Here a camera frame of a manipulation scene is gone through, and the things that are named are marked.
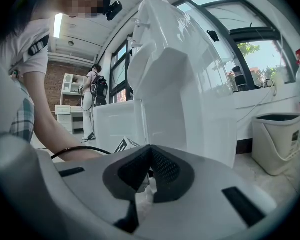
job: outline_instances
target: trash bin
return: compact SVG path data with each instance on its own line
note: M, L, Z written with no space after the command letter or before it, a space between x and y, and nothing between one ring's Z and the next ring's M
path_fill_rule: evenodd
M300 113L258 115L252 128L252 158L272 176L284 172L300 152Z

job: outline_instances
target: ceiling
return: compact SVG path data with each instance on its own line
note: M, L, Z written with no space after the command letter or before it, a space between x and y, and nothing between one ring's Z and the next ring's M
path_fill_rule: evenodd
M108 21L105 16L84 19L63 15L60 38L53 37L54 22L52 22L49 59L63 62L65 60L82 61L84 63L95 61L96 56L119 22L142 0L111 0L111 3L115 1L122 3L123 10L112 21ZM69 41L73 41L74 45L70 46Z

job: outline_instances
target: plaid skirt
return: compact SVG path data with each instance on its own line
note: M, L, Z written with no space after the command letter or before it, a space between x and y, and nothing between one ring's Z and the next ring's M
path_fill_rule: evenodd
M25 93L25 99L16 113L10 133L30 143L35 128L35 104L23 83L18 80L14 82Z

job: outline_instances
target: ceiling light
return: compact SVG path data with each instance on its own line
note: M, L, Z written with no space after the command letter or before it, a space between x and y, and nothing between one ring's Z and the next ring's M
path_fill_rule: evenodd
M61 28L61 22L62 22L62 13L59 13L55 16L54 19L54 32L53 37L54 38L60 38L60 28Z

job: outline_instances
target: floor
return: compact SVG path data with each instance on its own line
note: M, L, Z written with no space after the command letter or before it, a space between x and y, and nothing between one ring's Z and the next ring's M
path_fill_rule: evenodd
M74 134L73 136L81 142L83 133ZM85 145L93 147L96 147L96 144L95 140L89 140L85 143ZM31 145L35 149L46 150L51 156L53 155L35 135L33 135ZM53 162L60 163L63 161L57 157ZM233 170L244 179L267 192L276 201L278 206L300 193L300 154L290 163L289 169L278 176L267 174L252 159L251 154L236 155Z

